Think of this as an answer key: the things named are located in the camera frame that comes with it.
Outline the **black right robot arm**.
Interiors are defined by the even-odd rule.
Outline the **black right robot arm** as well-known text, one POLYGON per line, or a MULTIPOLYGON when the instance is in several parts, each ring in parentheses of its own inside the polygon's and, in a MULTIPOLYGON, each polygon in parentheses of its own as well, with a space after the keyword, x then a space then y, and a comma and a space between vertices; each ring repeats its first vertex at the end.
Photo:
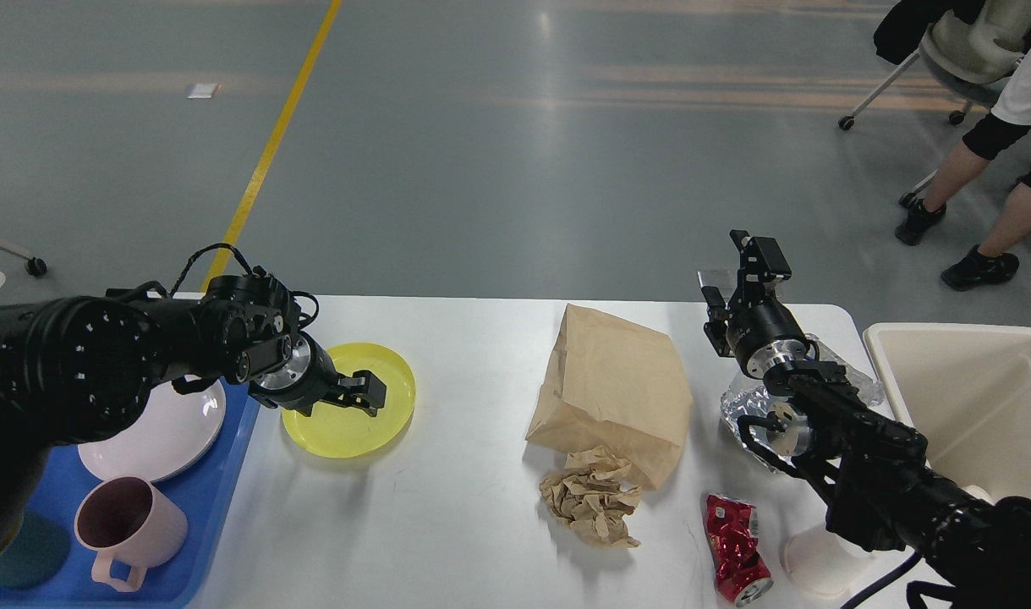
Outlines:
POLYGON ((732 230, 736 287, 724 299, 702 285, 704 331, 716 353, 773 398, 764 415, 740 414, 742 444, 766 465, 805 481, 825 503, 825 527, 865 551, 913 550, 858 593, 866 601, 927 562, 940 583, 913 581, 910 608, 1031 608, 1031 500, 986 502, 926 466, 925 436, 860 400, 843 364, 820 356, 777 298, 791 269, 771 238, 732 230))

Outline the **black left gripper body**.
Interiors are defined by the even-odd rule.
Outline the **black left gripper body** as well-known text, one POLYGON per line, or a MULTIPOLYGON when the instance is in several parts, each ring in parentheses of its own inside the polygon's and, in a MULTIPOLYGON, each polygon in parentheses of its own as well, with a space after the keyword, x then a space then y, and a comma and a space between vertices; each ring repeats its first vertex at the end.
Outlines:
POLYGON ((280 369, 251 382, 251 397, 269 409, 313 415, 315 404, 337 404, 345 390, 332 359, 306 332, 295 339, 280 369))

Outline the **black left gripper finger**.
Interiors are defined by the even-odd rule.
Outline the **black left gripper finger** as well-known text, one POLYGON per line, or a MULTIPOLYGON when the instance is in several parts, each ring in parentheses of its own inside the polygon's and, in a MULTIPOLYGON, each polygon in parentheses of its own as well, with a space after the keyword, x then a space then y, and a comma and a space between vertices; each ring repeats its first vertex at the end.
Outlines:
POLYGON ((385 408, 387 385, 371 370, 357 370, 353 376, 337 373, 336 405, 377 413, 385 408))
POLYGON ((338 419, 338 417, 371 417, 375 419, 379 415, 379 406, 363 400, 363 398, 333 398, 332 400, 317 401, 311 406, 311 419, 338 419))

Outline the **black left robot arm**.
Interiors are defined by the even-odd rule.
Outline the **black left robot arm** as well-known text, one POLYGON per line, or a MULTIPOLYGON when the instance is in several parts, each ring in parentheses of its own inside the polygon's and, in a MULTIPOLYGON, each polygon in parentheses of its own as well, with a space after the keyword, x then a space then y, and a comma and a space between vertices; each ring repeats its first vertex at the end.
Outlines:
POLYGON ((117 436, 162 384, 186 396, 225 379, 305 416, 315 403, 384 408, 375 373, 341 373, 311 338, 304 293, 232 255, 242 274, 213 278, 200 299, 149 281, 0 307, 0 552, 52 448, 117 436))

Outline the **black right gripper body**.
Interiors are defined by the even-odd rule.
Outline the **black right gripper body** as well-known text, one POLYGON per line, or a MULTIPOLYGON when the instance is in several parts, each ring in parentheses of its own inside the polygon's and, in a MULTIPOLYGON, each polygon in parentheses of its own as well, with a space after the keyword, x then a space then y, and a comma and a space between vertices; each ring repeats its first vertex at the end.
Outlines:
POLYGON ((735 359, 751 379, 764 378, 778 364, 802 361, 810 340, 792 313, 775 299, 727 308, 717 354, 735 359))

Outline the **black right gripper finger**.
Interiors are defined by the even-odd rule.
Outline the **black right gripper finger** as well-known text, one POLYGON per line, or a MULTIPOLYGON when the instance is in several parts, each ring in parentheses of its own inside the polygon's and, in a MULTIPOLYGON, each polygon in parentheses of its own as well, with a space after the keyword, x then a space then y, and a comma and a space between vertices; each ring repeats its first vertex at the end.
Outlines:
POLYGON ((731 307, 755 307, 777 301, 777 289, 790 280, 792 270, 777 239, 759 238, 747 231, 731 230, 731 238, 739 253, 739 266, 731 307))
POLYGON ((719 287, 702 287, 702 297, 707 305, 708 320, 704 324, 707 336, 717 356, 734 358, 734 348, 728 340, 728 322, 732 319, 732 309, 729 302, 721 294, 719 287))

